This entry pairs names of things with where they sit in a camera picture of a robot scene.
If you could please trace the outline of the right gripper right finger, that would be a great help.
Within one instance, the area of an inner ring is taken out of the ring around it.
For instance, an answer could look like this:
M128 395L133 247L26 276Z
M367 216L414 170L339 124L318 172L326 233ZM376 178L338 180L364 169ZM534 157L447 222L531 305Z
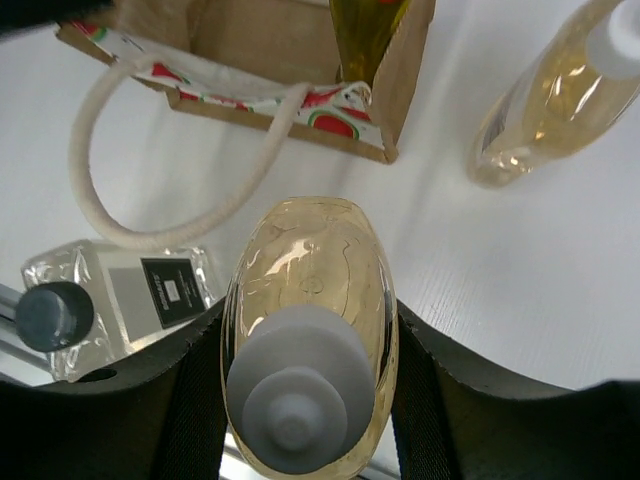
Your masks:
M569 390L502 367L398 306L403 479L636 479L639 383Z

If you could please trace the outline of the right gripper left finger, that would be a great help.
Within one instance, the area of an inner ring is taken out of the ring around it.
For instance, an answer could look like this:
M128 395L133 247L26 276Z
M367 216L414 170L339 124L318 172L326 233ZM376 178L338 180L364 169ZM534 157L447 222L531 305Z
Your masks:
M223 307L85 380L2 381L2 478L218 478Z

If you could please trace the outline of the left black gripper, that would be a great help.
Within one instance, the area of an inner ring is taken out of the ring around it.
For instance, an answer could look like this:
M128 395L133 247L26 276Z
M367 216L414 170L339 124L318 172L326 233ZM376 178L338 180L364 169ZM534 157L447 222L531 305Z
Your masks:
M1 34L75 19L113 5L111 0L1 0Z

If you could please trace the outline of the grey cap clear bottle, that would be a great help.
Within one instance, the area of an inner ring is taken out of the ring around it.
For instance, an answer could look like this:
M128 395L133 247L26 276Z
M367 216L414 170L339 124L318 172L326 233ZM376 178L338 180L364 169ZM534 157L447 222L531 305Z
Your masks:
M56 381L76 382L172 334L219 299L201 247L140 253L78 240L23 265L25 292L70 282L89 295L96 323L74 346L45 354Z

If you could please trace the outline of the white cap amber bottle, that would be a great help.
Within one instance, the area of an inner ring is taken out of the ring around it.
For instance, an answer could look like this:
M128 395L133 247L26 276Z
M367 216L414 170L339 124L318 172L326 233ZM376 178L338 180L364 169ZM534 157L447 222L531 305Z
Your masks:
M639 4L588 1L496 102L467 163L502 187L604 135L639 95Z
M352 479L390 416L399 359L388 262L353 202L295 197L248 240L222 317L221 386L240 453L270 479Z

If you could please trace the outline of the burlap watermelon canvas bag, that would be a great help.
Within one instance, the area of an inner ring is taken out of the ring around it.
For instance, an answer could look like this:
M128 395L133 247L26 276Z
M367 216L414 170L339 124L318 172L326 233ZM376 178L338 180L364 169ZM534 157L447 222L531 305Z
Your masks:
M70 184L87 221L132 250L182 246L234 215L293 137L390 164L413 99L436 5L409 1L373 84L341 80L329 1L116 1L61 23L58 38L107 65L74 120ZM219 206L150 233L116 221L90 167L96 121L120 84L133 78L180 112L265 131L254 169Z

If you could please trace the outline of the red cap yellow bottle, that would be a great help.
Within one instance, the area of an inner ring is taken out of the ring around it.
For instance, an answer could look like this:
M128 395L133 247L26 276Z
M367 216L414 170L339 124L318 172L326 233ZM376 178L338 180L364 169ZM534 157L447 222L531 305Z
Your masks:
M342 81L373 84L378 66L408 5L407 0L329 1Z

